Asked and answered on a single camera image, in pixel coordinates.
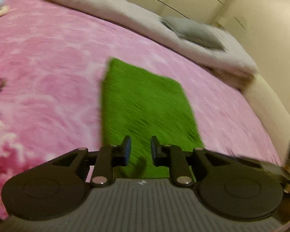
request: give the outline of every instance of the green rectangular cloth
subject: green rectangular cloth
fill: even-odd
[[[203,147],[181,85],[119,59],[109,62],[103,82],[102,125],[105,144],[121,144],[125,135],[132,139],[129,164],[116,169],[117,177],[169,177],[168,168],[152,163],[152,135],[184,151]]]

